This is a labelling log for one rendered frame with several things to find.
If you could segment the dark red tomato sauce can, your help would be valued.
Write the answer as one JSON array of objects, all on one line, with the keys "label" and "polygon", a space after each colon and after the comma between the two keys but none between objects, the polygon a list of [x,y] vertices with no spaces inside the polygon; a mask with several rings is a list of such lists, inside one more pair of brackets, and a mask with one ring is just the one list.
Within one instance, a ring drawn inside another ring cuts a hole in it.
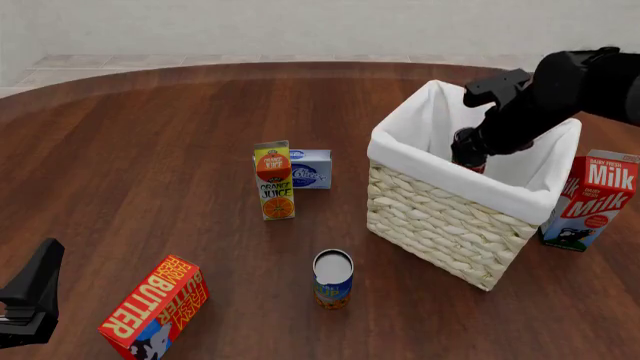
[{"label": "dark red tomato sauce can", "polygon": [[455,140],[451,145],[452,162],[475,173],[484,173],[488,155],[472,140]]}]

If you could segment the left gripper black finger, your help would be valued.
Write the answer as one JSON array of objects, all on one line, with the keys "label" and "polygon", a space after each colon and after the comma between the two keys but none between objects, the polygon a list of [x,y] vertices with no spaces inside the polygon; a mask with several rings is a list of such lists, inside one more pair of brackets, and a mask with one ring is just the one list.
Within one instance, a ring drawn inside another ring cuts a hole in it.
[{"label": "left gripper black finger", "polygon": [[0,302],[8,307],[58,312],[57,290],[64,251],[57,239],[45,239],[23,269],[0,289]]}]

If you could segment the blue and orange soup can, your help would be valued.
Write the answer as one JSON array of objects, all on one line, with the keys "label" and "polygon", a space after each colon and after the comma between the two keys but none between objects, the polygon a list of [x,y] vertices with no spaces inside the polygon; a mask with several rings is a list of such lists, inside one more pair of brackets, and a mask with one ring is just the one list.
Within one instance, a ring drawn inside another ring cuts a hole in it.
[{"label": "blue and orange soup can", "polygon": [[351,299],[354,263],[339,249],[321,251],[313,260],[314,299],[327,310],[344,308]]}]

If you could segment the red and white milk carton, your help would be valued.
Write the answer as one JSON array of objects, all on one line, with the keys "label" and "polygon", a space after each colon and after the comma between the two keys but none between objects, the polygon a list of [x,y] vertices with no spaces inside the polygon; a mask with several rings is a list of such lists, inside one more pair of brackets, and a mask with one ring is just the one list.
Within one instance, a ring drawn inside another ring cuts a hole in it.
[{"label": "red and white milk carton", "polygon": [[544,245],[586,251],[637,191],[640,155],[591,150],[574,158],[548,220],[540,226]]}]

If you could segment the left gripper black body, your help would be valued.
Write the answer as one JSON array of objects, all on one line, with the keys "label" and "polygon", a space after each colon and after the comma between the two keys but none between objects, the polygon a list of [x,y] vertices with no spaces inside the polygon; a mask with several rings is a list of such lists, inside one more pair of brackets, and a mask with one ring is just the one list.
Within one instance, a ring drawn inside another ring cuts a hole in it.
[{"label": "left gripper black body", "polygon": [[0,349],[47,344],[58,323],[59,311],[4,299],[0,315]]}]

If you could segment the orange juice carton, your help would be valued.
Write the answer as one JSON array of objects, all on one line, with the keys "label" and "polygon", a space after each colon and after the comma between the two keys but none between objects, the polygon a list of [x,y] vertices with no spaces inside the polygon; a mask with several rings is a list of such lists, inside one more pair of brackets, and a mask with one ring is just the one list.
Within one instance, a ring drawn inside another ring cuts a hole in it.
[{"label": "orange juice carton", "polygon": [[253,164],[265,221],[295,217],[292,163],[287,140],[253,147]]}]

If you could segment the red butter box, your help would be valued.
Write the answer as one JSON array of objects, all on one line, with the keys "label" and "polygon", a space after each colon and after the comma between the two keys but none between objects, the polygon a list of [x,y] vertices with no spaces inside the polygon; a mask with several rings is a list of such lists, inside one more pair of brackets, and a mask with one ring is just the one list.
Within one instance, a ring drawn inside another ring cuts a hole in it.
[{"label": "red butter box", "polygon": [[170,254],[104,320],[98,332],[124,360],[162,360],[209,296],[199,266]]}]

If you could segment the blue cream cheese box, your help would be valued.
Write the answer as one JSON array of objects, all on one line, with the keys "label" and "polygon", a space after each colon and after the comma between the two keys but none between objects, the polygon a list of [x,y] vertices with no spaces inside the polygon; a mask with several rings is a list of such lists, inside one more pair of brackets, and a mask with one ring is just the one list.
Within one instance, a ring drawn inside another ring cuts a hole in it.
[{"label": "blue cream cheese box", "polygon": [[332,156],[327,149],[291,149],[292,180],[295,189],[331,188]]}]

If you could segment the woven basket with white liner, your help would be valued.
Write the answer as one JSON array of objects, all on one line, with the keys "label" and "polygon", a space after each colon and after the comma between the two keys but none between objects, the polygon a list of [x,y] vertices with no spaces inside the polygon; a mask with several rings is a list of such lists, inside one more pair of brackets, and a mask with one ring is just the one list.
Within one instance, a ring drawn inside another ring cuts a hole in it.
[{"label": "woven basket with white liner", "polygon": [[491,290],[548,220],[568,178],[581,123],[568,119],[482,173],[453,164],[455,131],[479,125],[484,107],[460,86],[432,80],[372,131],[367,227],[458,278]]}]

